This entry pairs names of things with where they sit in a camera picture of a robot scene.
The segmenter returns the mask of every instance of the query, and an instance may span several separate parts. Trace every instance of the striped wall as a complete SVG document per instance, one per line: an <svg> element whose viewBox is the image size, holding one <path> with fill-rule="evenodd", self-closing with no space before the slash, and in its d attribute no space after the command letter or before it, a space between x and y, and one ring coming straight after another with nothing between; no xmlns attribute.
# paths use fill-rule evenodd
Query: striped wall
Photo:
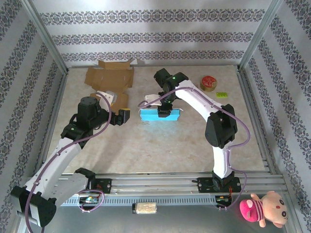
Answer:
<svg viewBox="0 0 311 233"><path fill-rule="evenodd" d="M15 217L10 192L32 176L62 72L18 0L0 0L0 233Z"/></svg>
<svg viewBox="0 0 311 233"><path fill-rule="evenodd" d="M243 71L266 142L311 232L311 0L285 0Z"/></svg>
<svg viewBox="0 0 311 233"><path fill-rule="evenodd" d="M34 0L68 67L237 65L271 0Z"/></svg>

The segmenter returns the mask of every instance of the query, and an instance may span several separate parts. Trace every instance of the open cardboard box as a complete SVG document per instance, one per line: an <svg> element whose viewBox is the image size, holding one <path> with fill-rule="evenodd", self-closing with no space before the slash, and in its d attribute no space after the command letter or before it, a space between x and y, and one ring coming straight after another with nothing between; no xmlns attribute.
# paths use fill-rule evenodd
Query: open cardboard box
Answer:
<svg viewBox="0 0 311 233"><path fill-rule="evenodd" d="M127 108L128 95L123 92L133 85L134 67L130 67L130 63L98 61L101 68L90 67L86 73L85 84L96 91L112 91L118 95L111 105L112 111L117 114L119 109ZM100 99L95 93L90 96Z"/></svg>

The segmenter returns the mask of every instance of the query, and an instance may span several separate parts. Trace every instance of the round tin can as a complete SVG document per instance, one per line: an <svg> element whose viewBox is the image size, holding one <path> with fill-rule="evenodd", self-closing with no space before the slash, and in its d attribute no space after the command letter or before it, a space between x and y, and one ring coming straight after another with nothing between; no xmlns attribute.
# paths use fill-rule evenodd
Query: round tin can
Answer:
<svg viewBox="0 0 311 233"><path fill-rule="evenodd" d="M217 86L217 80L212 76L204 76L201 80L200 87L204 91L213 91Z"/></svg>

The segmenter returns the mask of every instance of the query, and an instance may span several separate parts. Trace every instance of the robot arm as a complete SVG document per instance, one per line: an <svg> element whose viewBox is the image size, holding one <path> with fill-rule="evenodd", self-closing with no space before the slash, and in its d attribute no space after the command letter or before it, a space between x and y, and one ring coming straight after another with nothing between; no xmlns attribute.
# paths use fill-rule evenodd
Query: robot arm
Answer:
<svg viewBox="0 0 311 233"><path fill-rule="evenodd" d="M222 106L206 96L183 73L170 75L166 69L161 69L155 74L154 79L163 89L163 92L159 93L160 96L181 88L161 100L161 106L158 106L159 117L168 116L173 109L172 102L175 99L182 99L206 121L205 137L213 146L214 152L213 182L215 188L221 190L234 178L234 171L228 166L229 158L226 154L238 129L235 119L219 109L226 110L234 115L233 107L230 104Z"/></svg>
<svg viewBox="0 0 311 233"><path fill-rule="evenodd" d="M112 103L114 95L101 92L109 104ZM68 198L83 189L93 189L95 173L80 168L61 185L55 186L56 181L62 175L71 160L80 153L87 140L73 144L60 153L50 164L51 158L66 145L93 135L93 131L99 129L109 119L107 103L94 97L84 97L78 104L78 113L74 114L69 124L64 128L61 139L55 150L40 170L23 186L15 186L11 191L13 206L18 216L25 216L25 206L28 195L43 169L40 181L36 183L33 196L30 201L29 220L34 224L45 227L54 217L56 209ZM110 124L122 125L130 117L129 110L119 110L119 114L111 113Z"/></svg>

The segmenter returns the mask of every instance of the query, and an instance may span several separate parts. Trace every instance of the green block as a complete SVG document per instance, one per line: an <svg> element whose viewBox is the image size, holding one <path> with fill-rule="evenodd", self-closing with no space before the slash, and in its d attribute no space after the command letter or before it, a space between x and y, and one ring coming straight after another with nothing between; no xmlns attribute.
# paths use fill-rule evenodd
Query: green block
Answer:
<svg viewBox="0 0 311 233"><path fill-rule="evenodd" d="M216 92L216 97L218 97L218 98L227 98L228 94L226 92Z"/></svg>

